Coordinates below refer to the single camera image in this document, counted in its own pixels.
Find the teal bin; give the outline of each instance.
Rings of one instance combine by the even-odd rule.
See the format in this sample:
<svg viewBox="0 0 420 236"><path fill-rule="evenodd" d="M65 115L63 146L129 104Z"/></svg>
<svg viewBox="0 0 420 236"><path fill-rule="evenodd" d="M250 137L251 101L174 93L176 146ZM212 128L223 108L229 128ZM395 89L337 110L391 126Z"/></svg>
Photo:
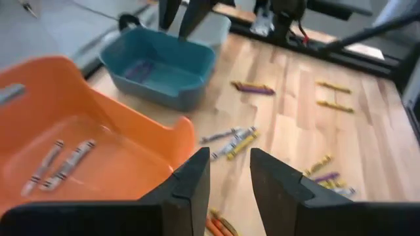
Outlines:
<svg viewBox="0 0 420 236"><path fill-rule="evenodd" d="M106 46L100 60L120 91L190 111L204 95L216 56L209 47L137 27Z"/></svg>

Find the wooden surface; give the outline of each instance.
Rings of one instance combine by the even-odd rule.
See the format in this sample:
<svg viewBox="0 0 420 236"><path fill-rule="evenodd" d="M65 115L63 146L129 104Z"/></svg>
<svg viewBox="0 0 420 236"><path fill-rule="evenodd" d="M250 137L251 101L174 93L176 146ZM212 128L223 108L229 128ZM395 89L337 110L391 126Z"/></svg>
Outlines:
<svg viewBox="0 0 420 236"><path fill-rule="evenodd" d="M232 80L264 83L276 95L240 93L229 84ZM317 80L348 87L353 93L319 87ZM354 201L420 200L419 146L390 81L229 35L205 99L191 113L181 114L119 92L104 68L89 82L164 125L187 116L194 124L197 142L201 136L231 127L255 125L262 135L251 146L298 170L330 154L334 161L320 174L340 172L357 191ZM355 113L320 107L317 100L352 107ZM227 140L209 146L215 151ZM234 161L211 163L209 206L221 210L242 235L265 235L251 185L249 149Z"/></svg>

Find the orange bin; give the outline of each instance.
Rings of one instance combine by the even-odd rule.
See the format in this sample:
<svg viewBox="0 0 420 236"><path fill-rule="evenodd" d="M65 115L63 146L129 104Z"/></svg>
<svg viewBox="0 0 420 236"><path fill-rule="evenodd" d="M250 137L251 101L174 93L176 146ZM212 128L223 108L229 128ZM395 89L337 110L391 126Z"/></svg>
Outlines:
<svg viewBox="0 0 420 236"><path fill-rule="evenodd" d="M7 100L5 91L12 87L22 87L22 93ZM0 216L30 201L139 199L193 152L187 118L164 127L89 88L63 57L30 60L0 73L0 100ZM64 149L43 180L88 139L96 146L66 181L54 191L38 185L21 196L56 140L64 141Z"/></svg>

